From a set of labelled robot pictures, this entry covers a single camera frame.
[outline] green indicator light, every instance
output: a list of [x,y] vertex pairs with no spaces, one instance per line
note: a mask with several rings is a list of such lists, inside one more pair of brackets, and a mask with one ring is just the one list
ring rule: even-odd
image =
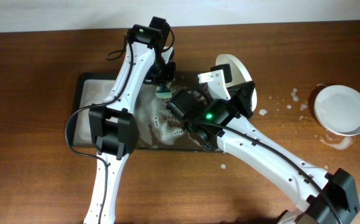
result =
[[213,118],[213,115],[211,113],[206,114],[206,119],[211,119],[211,118]]

